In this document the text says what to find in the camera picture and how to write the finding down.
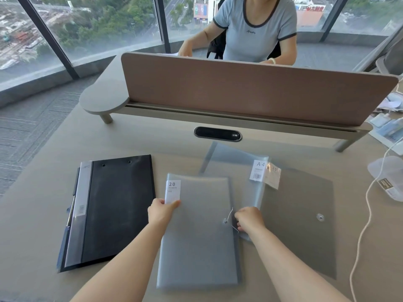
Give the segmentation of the white plastic box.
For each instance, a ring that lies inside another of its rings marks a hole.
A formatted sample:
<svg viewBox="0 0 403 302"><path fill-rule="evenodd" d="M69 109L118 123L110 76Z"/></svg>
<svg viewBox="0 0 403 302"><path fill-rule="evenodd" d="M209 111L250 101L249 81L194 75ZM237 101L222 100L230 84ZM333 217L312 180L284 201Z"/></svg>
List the white plastic box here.
<svg viewBox="0 0 403 302"><path fill-rule="evenodd" d="M403 159L397 156L379 158L367 166L368 172L386 194L403 203Z"/></svg>

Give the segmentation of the person's right forearm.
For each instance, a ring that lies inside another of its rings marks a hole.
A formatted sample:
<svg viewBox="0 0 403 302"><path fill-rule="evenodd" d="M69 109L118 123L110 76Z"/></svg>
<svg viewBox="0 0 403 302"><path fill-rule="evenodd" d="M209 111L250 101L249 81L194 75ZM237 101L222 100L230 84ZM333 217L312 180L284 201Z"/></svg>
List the person's right forearm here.
<svg viewBox="0 0 403 302"><path fill-rule="evenodd" d="M265 227L249 231L281 302L351 302Z"/></svg>

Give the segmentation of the person's right hand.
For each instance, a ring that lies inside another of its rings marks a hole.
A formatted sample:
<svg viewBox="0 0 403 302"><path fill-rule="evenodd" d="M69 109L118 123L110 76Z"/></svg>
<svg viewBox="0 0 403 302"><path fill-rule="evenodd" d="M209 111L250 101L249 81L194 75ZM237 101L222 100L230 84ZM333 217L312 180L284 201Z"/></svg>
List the person's right hand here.
<svg viewBox="0 0 403 302"><path fill-rule="evenodd" d="M249 211L249 233L247 234L250 237L266 228L261 211L257 207L245 207L239 211Z"/></svg>

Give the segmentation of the grey translucent snap envelope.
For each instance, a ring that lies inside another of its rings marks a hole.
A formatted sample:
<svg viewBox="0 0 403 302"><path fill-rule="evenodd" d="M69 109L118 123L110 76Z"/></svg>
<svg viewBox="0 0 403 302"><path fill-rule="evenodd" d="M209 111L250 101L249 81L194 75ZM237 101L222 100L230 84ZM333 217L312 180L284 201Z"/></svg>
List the grey translucent snap envelope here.
<svg viewBox="0 0 403 302"><path fill-rule="evenodd" d="M265 185L260 211L265 226L291 252L336 279L335 196L330 180L282 169L277 190Z"/></svg>

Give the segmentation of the blue folder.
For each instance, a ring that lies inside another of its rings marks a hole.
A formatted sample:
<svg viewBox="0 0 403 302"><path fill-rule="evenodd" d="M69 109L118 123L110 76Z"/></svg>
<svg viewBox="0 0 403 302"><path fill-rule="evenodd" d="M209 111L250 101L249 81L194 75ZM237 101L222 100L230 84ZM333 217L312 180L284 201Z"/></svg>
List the blue folder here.
<svg viewBox="0 0 403 302"><path fill-rule="evenodd" d="M79 180L79 172L80 172L80 167L78 167L78 169L77 169L77 175L75 178L75 186L74 186L74 190L73 190L73 199L72 199L71 206L68 208L68 220L67 220L66 227L64 229L63 239L62 239L60 251L58 254L58 261L57 261L58 272L61 272L62 269L64 268L64 261L65 261L64 257L65 257L65 251L66 251L66 248L68 245L68 237L69 237L72 218L73 218L73 210L74 210L76 193L77 193L77 185L78 185L78 180Z"/></svg>

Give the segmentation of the grey translucent string-tie folder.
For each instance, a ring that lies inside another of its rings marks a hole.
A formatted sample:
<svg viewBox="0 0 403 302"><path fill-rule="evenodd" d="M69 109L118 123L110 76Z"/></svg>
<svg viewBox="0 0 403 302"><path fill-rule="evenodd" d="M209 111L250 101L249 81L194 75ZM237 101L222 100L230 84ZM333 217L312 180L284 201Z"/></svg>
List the grey translucent string-tie folder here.
<svg viewBox="0 0 403 302"><path fill-rule="evenodd" d="M162 238L157 288L207 289L241 283L239 232L227 177L168 173L165 204L181 200Z"/></svg>

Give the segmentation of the person's left forearm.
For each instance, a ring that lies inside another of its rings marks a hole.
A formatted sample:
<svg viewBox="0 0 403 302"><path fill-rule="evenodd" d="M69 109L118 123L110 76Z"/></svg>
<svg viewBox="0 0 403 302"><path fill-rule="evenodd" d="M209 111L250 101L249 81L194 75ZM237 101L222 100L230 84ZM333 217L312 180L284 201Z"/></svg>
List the person's left forearm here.
<svg viewBox="0 0 403 302"><path fill-rule="evenodd" d="M70 302L142 302L167 220L150 222Z"/></svg>

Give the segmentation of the grey divider support rail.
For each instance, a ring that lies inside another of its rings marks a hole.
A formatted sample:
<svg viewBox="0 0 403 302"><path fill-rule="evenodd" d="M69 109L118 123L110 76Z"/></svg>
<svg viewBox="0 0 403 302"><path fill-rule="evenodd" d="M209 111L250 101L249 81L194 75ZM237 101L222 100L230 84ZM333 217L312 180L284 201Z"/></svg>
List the grey divider support rail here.
<svg viewBox="0 0 403 302"><path fill-rule="evenodd" d="M350 127L338 124L278 119L221 111L200 111L145 103L127 103L112 110L103 111L99 116L104 123L110 124L113 122L112 113L202 123L205 125L227 126L231 127L232 130L235 130L235 128L249 128L312 137L333 138L338 140L333 146L336 152L345 151L345 149L373 130L373 126L366 121L361 126Z"/></svg>

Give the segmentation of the grey office chair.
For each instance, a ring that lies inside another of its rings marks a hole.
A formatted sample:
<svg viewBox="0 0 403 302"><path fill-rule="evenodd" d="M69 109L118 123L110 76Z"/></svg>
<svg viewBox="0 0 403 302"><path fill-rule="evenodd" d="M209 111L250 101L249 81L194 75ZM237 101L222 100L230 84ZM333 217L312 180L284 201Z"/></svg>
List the grey office chair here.
<svg viewBox="0 0 403 302"><path fill-rule="evenodd" d="M403 23L389 37L365 56L354 72L378 72L400 76L403 74Z"/></svg>

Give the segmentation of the black chair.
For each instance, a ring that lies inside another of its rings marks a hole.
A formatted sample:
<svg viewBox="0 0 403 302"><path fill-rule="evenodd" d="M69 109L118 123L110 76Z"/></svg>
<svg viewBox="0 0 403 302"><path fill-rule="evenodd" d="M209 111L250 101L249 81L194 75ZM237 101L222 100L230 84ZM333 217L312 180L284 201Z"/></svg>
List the black chair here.
<svg viewBox="0 0 403 302"><path fill-rule="evenodd" d="M207 58L211 53L214 53L214 59L223 60L223 54L226 46L226 29L219 34L214 40L212 40L208 46Z"/></svg>

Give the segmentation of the blue white packet tray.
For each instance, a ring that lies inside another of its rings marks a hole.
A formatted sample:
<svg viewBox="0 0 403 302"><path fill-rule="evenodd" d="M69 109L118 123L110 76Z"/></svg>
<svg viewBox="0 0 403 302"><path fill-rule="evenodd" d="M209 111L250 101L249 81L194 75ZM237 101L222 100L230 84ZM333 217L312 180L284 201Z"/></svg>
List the blue white packet tray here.
<svg viewBox="0 0 403 302"><path fill-rule="evenodd" d="M373 129L370 136L385 145L392 147L392 151L403 157L403 114L400 117L392 117L392 114L378 114L367 119Z"/></svg>

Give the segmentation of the black clip folder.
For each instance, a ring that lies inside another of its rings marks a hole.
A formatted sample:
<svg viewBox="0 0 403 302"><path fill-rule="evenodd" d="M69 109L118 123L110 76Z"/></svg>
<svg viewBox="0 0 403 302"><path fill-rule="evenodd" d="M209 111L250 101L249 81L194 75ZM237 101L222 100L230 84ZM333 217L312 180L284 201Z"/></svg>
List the black clip folder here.
<svg viewBox="0 0 403 302"><path fill-rule="evenodd" d="M111 260L148 224L151 155L83 161L61 272Z"/></svg>

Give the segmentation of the person's left hand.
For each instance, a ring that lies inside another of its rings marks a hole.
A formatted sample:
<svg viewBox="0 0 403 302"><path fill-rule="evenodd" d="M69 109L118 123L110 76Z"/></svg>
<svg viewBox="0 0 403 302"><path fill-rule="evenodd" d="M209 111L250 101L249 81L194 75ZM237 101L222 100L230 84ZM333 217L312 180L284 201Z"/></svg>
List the person's left hand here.
<svg viewBox="0 0 403 302"><path fill-rule="evenodd" d="M173 216L174 212L167 212L165 210L165 200L155 198L148 208L148 223L152 227L159 230L166 231L167 226Z"/></svg>

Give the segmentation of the white paper items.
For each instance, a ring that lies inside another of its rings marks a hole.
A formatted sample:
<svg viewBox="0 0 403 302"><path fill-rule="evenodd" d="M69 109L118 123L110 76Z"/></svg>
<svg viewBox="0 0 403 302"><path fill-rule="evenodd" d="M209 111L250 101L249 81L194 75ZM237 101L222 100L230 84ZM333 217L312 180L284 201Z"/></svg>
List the white paper items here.
<svg viewBox="0 0 403 302"><path fill-rule="evenodd" d="M403 93L390 93L376 108L376 111L403 112Z"/></svg>

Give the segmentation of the brown desk divider panel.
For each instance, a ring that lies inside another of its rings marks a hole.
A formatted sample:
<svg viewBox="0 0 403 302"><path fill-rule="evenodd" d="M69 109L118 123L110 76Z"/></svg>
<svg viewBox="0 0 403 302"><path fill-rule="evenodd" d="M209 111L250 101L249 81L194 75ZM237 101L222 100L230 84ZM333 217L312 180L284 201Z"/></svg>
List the brown desk divider panel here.
<svg viewBox="0 0 403 302"><path fill-rule="evenodd" d="M360 126L394 75L128 52L128 97L140 103Z"/></svg>

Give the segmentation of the clear labelled plastic folder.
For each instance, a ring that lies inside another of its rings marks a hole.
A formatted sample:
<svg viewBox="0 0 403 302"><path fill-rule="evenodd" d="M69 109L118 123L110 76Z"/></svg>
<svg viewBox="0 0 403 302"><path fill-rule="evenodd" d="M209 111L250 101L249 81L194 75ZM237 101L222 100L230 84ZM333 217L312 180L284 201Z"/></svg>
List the clear labelled plastic folder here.
<svg viewBox="0 0 403 302"><path fill-rule="evenodd" d="M260 208L265 190L263 175L269 161L268 156L254 155L214 141L199 173L229 178L235 210Z"/></svg>

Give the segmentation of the dark window frame post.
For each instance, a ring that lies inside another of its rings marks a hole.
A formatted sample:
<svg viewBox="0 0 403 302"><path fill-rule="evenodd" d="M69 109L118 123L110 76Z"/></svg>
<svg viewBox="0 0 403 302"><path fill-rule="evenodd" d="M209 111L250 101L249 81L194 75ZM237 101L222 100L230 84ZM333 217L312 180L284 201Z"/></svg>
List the dark window frame post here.
<svg viewBox="0 0 403 302"><path fill-rule="evenodd" d="M168 35L168 28L166 22L166 15L165 15L165 7L163 0L154 0L155 8L156 8L156 16L160 31L160 37L162 43L164 45L165 53L170 54L171 48L169 43L169 35Z"/></svg>
<svg viewBox="0 0 403 302"><path fill-rule="evenodd" d="M48 43L50 48L53 50L55 55L58 57L60 62L63 64L69 75L73 80L78 80L80 77L76 70L73 68L72 63L68 59L67 55L63 51L62 47L55 39L52 32L48 29L46 23L43 21L41 16L38 14L37 10L34 8L30 0L17 0L22 6L28 17L32 20L33 24L37 27L38 31L41 33L45 41Z"/></svg>
<svg viewBox="0 0 403 302"><path fill-rule="evenodd" d="M328 17L326 18L322 28L321 28L321 37L319 43L325 42L327 39L332 27L334 26L337 18L341 14L348 0L336 0L334 6L331 8Z"/></svg>

